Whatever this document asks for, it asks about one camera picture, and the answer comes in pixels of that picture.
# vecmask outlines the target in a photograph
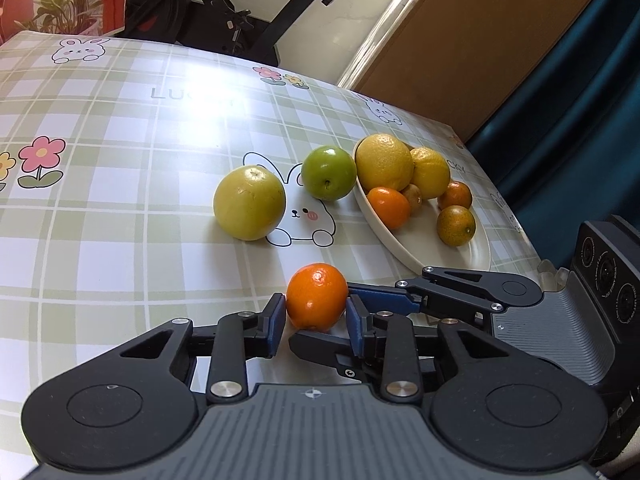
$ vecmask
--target green apple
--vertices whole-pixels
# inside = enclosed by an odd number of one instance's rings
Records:
[[[213,196],[213,214],[229,235],[257,240],[273,231],[286,206],[284,186],[261,166],[236,168],[220,181]]]
[[[300,178],[312,197],[338,200],[353,189],[357,174],[349,153],[338,146],[320,146],[306,156]]]

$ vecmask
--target table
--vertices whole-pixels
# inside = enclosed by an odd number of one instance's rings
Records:
[[[135,335],[174,317],[203,325],[259,311],[311,262],[331,263],[353,282],[412,276],[353,195],[326,204],[330,246],[230,238],[211,200],[247,153],[286,176],[316,146],[351,152],[375,132],[432,147],[473,192],[492,270],[537,279],[526,234],[448,126],[246,60],[82,40],[22,32],[0,49],[2,480],[34,463],[19,418],[30,391]],[[251,381],[336,380],[283,347],[272,362],[249,362]],[[206,378],[198,370],[196,390]]]

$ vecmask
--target teal curtain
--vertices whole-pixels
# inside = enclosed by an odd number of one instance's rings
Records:
[[[467,146],[556,267],[585,220],[640,228],[640,0],[592,0]]]

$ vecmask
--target metal screw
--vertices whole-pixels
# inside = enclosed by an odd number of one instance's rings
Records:
[[[418,393],[418,386],[410,381],[394,381],[386,386],[386,391],[394,397],[411,397]]]
[[[211,385],[211,393],[217,397],[235,397],[242,392],[242,386],[234,381],[219,381]]]

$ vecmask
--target white oval plate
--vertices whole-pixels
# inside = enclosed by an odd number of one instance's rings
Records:
[[[362,140],[353,149],[354,159],[361,142]],[[449,247],[440,240],[436,232],[436,220],[440,213],[437,200],[423,202],[420,211],[392,233],[373,211],[359,179],[356,179],[353,192],[364,218],[376,236],[393,256],[416,274],[420,275],[422,268],[427,266],[469,270],[491,268],[489,238],[473,206],[471,212],[476,219],[476,234],[466,245]]]

